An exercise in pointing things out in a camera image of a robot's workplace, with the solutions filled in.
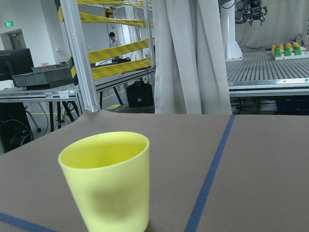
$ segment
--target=computer monitor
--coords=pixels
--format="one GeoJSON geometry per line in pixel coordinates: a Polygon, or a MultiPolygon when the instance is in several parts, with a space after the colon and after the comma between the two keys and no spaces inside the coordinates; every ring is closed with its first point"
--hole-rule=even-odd
{"type": "Polygon", "coordinates": [[[32,73],[33,61],[30,49],[0,51],[0,81],[12,80],[12,76],[32,73]]]}

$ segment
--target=yellow cup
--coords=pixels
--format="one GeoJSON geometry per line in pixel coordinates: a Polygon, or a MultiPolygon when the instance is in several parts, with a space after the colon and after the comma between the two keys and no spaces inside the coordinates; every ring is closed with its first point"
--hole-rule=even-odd
{"type": "Polygon", "coordinates": [[[149,221],[149,140],[133,132],[93,135],[58,162],[90,232],[143,232],[149,221]]]}

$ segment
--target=blue tape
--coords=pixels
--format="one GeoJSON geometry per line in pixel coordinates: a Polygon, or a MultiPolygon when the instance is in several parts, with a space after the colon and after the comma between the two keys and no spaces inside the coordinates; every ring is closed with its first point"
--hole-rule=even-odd
{"type": "Polygon", "coordinates": [[[10,216],[4,213],[0,213],[0,221],[6,224],[9,224],[11,226],[18,227],[28,232],[56,232],[46,227],[39,226],[37,224],[31,223],[31,222],[28,222],[28,221],[25,221],[19,218],[15,218],[13,216],[10,216]]]}
{"type": "Polygon", "coordinates": [[[209,191],[211,189],[214,177],[216,175],[216,171],[217,168],[219,166],[220,163],[220,159],[221,156],[223,154],[224,148],[225,148],[225,144],[227,142],[228,139],[228,135],[232,129],[233,126],[233,122],[235,119],[235,115],[231,115],[225,131],[223,133],[223,136],[221,138],[221,141],[218,145],[217,151],[213,157],[213,160],[211,162],[211,166],[208,170],[208,173],[206,175],[206,178],[204,180],[203,186],[201,188],[201,191],[199,192],[199,195],[197,197],[197,201],[194,205],[193,211],[191,213],[191,216],[189,218],[188,224],[184,230],[184,232],[195,232],[197,230],[197,226],[199,224],[200,218],[202,216],[203,213],[203,209],[205,207],[208,195],[209,195],[209,191]]]}

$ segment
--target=curtain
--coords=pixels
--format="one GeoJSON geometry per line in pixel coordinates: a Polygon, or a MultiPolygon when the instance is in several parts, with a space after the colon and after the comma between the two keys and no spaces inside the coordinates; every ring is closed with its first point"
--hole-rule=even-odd
{"type": "Polygon", "coordinates": [[[218,0],[154,0],[155,112],[232,114],[218,0]]]}
{"type": "Polygon", "coordinates": [[[236,40],[240,47],[261,48],[291,41],[307,41],[309,0],[263,0],[268,14],[260,26],[254,21],[236,25],[236,40]]]}

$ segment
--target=green exit sign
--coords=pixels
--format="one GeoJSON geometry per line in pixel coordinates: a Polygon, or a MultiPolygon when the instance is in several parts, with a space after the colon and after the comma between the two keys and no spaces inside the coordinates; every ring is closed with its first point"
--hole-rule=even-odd
{"type": "Polygon", "coordinates": [[[5,26],[6,26],[7,28],[13,26],[13,21],[6,22],[6,23],[5,23],[5,26]]]}

